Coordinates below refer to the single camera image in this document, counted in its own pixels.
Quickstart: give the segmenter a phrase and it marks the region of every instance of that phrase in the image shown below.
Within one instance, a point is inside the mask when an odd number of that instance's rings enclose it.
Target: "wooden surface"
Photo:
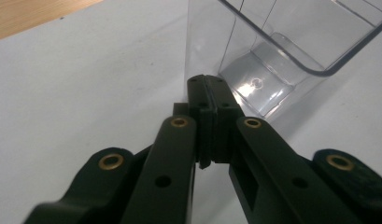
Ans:
[[[103,0],[0,0],[0,39]]]

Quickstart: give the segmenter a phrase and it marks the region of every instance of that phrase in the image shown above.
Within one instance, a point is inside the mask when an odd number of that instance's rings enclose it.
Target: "black plastic part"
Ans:
[[[233,154],[231,134],[235,130],[237,119],[244,117],[244,114],[225,80],[206,76],[205,81],[217,111],[213,129],[212,160],[215,163],[229,163]]]
[[[371,168],[335,149],[318,151],[313,167],[364,223],[382,223],[382,177]]]
[[[241,118],[237,127],[231,178],[248,223],[361,223],[267,122]]]
[[[197,158],[200,168],[206,168],[212,161],[229,163],[233,153],[229,144],[231,131],[235,121],[244,114],[228,84],[219,77],[192,77],[188,80],[188,97],[190,116],[198,124]]]
[[[211,164],[213,147],[213,127],[217,111],[211,99],[205,76],[188,79],[189,113],[197,122],[197,153],[200,168]]]
[[[109,154],[121,155],[123,163],[115,169],[103,170],[99,161]],[[136,178],[130,175],[132,163],[134,156],[124,149],[112,147],[95,153],[63,198],[38,205],[25,224],[118,223]]]
[[[190,222],[195,134],[190,117],[164,121],[120,223]]]

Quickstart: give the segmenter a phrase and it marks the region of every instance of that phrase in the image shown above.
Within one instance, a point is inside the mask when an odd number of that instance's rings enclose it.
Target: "clear plastic container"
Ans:
[[[190,0],[185,78],[274,119],[382,31],[382,0]]]

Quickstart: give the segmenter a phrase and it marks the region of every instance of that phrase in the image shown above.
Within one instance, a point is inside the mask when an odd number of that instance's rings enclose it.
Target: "hole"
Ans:
[[[171,178],[167,175],[161,175],[156,178],[155,185],[159,188],[167,188],[171,185]]]
[[[172,119],[171,125],[174,127],[182,128],[188,125],[188,121],[185,119]]]
[[[244,122],[249,128],[259,128],[262,125],[257,119],[246,119]]]
[[[251,81],[251,87],[255,88],[255,89],[260,89],[262,88],[262,80],[260,80],[259,78],[255,78]]]
[[[354,168],[354,163],[351,160],[340,155],[327,156],[327,163],[343,171],[351,171]]]
[[[114,170],[120,167],[123,164],[123,161],[124,159],[120,154],[113,153],[101,158],[101,160],[98,162],[98,166],[102,170]]]
[[[349,163],[347,161],[343,160],[342,158],[333,158],[332,161],[335,162],[336,164],[342,165],[342,166],[348,166],[349,165]]]
[[[104,165],[112,165],[119,161],[117,157],[110,157],[104,160]]]
[[[296,177],[296,178],[293,178],[292,179],[292,184],[297,187],[297,188],[300,188],[300,189],[307,189],[307,187],[309,186],[307,184],[307,182],[300,178],[300,177]]]

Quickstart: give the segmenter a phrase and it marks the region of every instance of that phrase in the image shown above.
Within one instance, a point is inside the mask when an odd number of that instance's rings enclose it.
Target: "white table surface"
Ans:
[[[95,152],[153,143],[182,101],[187,0],[106,0],[0,40],[0,224],[63,196]],[[273,126],[382,175],[382,34]],[[246,223],[228,166],[197,171],[192,223]]]

